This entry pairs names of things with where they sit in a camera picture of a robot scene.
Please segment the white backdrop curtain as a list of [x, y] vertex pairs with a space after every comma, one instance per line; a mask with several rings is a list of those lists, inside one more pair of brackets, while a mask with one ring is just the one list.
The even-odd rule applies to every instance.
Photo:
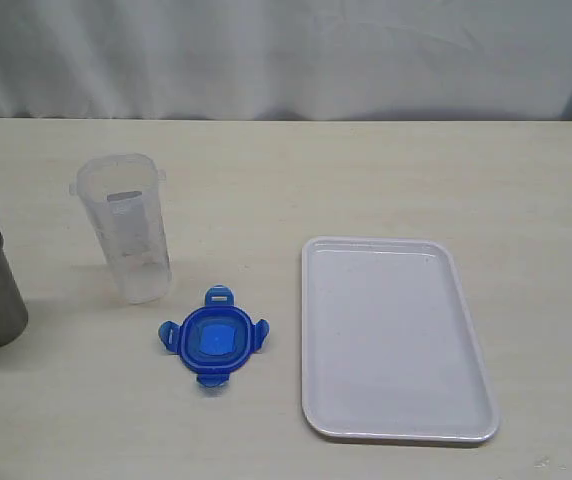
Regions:
[[0, 1], [0, 117], [572, 121], [572, 1]]

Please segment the white rectangular tray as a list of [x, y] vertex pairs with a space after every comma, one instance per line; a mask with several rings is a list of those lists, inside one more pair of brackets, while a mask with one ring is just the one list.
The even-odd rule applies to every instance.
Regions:
[[443, 246], [326, 236], [301, 256], [301, 402], [317, 433], [472, 445], [496, 434], [498, 406]]

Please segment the tall clear plastic container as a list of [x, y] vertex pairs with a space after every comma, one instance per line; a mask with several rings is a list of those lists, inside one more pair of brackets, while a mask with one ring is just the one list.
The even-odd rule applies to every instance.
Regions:
[[80, 199], [120, 295], [130, 304], [163, 297], [172, 274], [159, 187], [165, 173], [146, 155], [88, 160], [70, 193]]

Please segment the blue snap-lock lid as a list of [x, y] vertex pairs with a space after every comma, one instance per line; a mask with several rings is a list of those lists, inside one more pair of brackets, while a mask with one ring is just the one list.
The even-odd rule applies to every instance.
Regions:
[[215, 285], [206, 292], [203, 307], [180, 324], [162, 323], [158, 336], [165, 349], [196, 374], [201, 386], [217, 388], [262, 348], [269, 331], [266, 320], [254, 322], [235, 305], [231, 289]]

